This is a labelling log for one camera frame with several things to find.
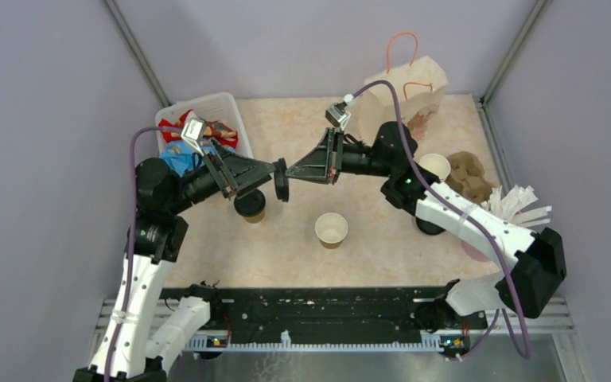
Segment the black lid stack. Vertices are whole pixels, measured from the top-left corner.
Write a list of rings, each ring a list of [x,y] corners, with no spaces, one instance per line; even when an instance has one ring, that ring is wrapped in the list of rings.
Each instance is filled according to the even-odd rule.
[[[428,236],[437,236],[445,231],[444,228],[418,217],[415,218],[415,222],[418,230]]]

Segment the white plastic basket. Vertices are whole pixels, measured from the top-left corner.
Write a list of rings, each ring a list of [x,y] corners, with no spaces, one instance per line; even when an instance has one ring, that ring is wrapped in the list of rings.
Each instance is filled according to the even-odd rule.
[[[158,125],[163,119],[174,123],[186,111],[192,110],[198,117],[213,121],[219,120],[226,126],[235,130],[239,136],[236,151],[248,158],[253,158],[254,153],[239,113],[235,98],[228,92],[219,92],[186,101],[178,101],[174,105],[164,107],[155,115],[155,124]]]

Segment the red snack bag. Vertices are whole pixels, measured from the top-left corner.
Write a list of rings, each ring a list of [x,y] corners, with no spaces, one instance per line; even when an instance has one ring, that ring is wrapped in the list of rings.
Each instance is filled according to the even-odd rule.
[[[160,118],[158,121],[159,127],[176,127],[183,128],[184,122],[189,114],[193,113],[193,109],[188,109],[174,121]],[[181,136],[176,132],[163,131],[162,137],[166,143],[181,141]],[[231,129],[226,124],[219,120],[205,122],[205,138],[214,138],[224,146],[236,149],[239,143],[237,131]]]

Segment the black cup lid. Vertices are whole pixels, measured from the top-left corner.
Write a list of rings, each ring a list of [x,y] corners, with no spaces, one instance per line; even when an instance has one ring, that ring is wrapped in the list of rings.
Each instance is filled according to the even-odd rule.
[[[278,159],[274,165],[274,189],[276,197],[282,202],[290,199],[289,179],[286,176],[287,166],[284,158]]]
[[[242,217],[252,216],[265,209],[266,198],[261,190],[255,189],[243,197],[237,197],[233,205],[235,211]]]

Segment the brown paper cup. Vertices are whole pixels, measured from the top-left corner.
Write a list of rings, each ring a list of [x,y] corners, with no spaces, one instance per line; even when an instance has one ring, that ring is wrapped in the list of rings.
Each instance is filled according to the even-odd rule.
[[[320,215],[314,225],[317,238],[324,248],[340,247],[349,232],[348,221],[340,214],[327,212]]]
[[[260,212],[256,213],[255,215],[252,216],[245,216],[244,219],[246,222],[250,223],[250,224],[256,224],[260,221],[262,221],[264,219],[266,215],[266,211],[264,209],[262,209]]]

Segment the cardboard cup carrier stack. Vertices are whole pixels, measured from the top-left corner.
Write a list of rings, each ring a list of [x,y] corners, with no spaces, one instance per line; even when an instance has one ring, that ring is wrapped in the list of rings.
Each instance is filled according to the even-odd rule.
[[[476,204],[489,200],[494,185],[485,179],[485,169],[475,154],[460,151],[446,159],[451,167],[446,178],[449,187]]]

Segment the white wrapped straws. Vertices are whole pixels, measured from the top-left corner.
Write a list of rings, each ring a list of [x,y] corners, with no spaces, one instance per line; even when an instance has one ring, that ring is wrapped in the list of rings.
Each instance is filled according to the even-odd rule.
[[[488,200],[483,201],[481,206],[505,222],[522,228],[533,228],[551,222],[550,205],[528,209],[537,200],[538,197],[531,186],[514,185],[506,193],[502,187],[494,188]]]

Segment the pink holder cup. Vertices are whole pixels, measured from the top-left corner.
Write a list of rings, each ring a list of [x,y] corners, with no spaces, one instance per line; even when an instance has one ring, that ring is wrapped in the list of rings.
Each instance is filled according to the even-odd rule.
[[[477,262],[487,263],[490,261],[490,258],[484,252],[477,250],[474,246],[465,242],[464,240],[461,241],[461,247],[468,257]]]

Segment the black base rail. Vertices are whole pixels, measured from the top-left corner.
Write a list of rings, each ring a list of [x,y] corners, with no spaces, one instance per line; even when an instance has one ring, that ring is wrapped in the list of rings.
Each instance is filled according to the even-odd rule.
[[[491,323],[460,317],[440,287],[222,288],[185,350],[222,353],[467,353]]]

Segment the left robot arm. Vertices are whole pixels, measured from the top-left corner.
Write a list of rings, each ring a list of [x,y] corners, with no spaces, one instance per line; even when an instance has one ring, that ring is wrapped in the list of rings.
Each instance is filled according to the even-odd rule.
[[[134,166],[134,215],[127,233],[123,273],[103,340],[75,381],[165,381],[200,328],[213,329],[224,313],[217,290],[202,283],[184,294],[158,330],[152,324],[165,280],[188,230],[181,212],[216,193],[236,200],[274,180],[287,190],[286,162],[263,162],[218,146],[205,165],[178,175],[161,158]]]

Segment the stack of paper cups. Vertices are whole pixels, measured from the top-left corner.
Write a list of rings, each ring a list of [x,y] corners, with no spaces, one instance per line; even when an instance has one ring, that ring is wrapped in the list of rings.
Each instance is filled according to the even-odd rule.
[[[441,181],[445,181],[451,172],[448,159],[440,154],[425,154],[418,160],[418,164],[423,169],[436,175]]]

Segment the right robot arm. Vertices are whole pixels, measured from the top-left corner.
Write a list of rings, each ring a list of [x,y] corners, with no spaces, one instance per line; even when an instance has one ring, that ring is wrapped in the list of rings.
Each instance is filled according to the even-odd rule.
[[[455,328],[469,314],[504,308],[538,318],[566,277],[562,237],[550,228],[535,232],[492,215],[411,161],[407,155],[416,149],[408,129],[395,121],[379,127],[372,146],[346,143],[341,130],[330,127],[286,176],[320,184],[335,183],[341,173],[382,177],[380,191],[391,205],[495,262],[500,269],[495,274],[447,284],[434,307],[440,325]]]

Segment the blue snack bag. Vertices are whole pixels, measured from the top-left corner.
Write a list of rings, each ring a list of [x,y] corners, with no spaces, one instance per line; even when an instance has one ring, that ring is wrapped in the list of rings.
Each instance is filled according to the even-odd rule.
[[[159,158],[174,170],[179,176],[196,170],[203,165],[199,153],[190,148],[184,141],[169,142],[159,154]]]

